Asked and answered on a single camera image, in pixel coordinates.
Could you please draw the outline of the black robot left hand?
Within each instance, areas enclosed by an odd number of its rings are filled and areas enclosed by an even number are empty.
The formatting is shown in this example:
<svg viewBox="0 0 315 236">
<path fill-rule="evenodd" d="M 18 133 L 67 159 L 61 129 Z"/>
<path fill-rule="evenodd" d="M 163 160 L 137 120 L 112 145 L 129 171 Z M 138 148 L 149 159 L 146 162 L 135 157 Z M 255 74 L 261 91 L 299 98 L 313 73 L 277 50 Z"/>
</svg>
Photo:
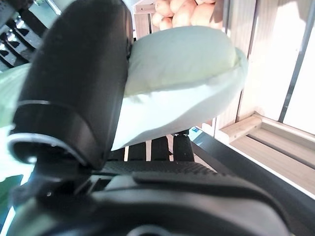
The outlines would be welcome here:
<svg viewBox="0 0 315 236">
<path fill-rule="evenodd" d="M 47 31 L 8 134 L 34 164 L 12 194 L 9 236 L 288 236 L 268 193 L 157 150 L 110 154 L 218 115 L 244 84 L 246 56 L 220 30 L 180 27 L 132 38 L 121 0 L 77 0 Z"/>
</svg>

